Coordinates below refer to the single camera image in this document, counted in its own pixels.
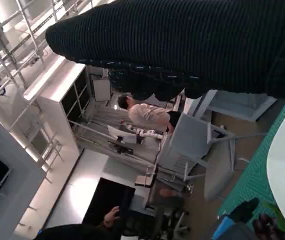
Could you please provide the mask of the bare left hand blue tape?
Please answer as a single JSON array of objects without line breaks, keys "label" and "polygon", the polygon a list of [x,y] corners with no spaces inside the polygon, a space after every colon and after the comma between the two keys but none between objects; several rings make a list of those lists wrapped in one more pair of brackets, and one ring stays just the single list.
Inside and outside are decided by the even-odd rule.
[{"label": "bare left hand blue tape", "polygon": [[259,205],[259,199],[243,201],[234,210],[222,216],[214,229],[211,240],[258,240],[256,234],[247,226]]}]

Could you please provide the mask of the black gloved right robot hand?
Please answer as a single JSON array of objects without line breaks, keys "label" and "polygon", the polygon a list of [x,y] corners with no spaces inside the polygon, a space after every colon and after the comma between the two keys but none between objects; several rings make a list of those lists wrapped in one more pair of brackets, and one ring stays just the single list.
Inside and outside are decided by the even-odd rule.
[{"label": "black gloved right robot hand", "polygon": [[143,101],[210,90],[285,100],[285,0],[116,0],[50,26],[67,60]]}]

